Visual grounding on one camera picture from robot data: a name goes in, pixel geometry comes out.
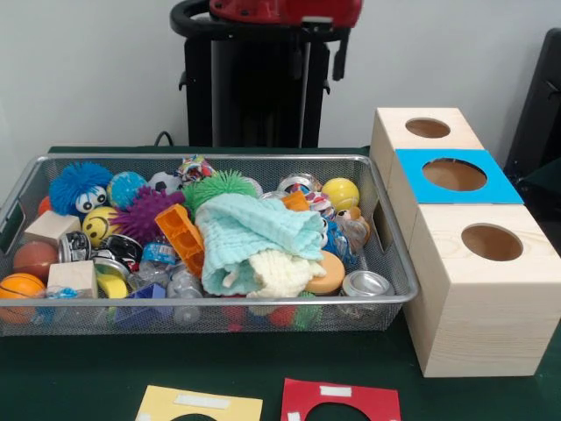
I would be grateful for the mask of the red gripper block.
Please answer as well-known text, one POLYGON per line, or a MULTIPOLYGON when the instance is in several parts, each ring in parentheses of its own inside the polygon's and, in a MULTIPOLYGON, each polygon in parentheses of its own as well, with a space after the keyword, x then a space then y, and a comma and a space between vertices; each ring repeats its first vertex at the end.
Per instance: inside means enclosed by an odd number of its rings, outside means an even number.
MULTIPOLYGON (((262 21, 292 26, 329 23, 334 27, 344 27, 332 69, 333 80, 338 82, 344 78, 350 28, 358 22, 362 5, 361 0, 266 1, 262 4, 262 21)), ((302 62, 302 44, 295 42, 292 48, 292 75, 295 80, 302 79, 302 62)))

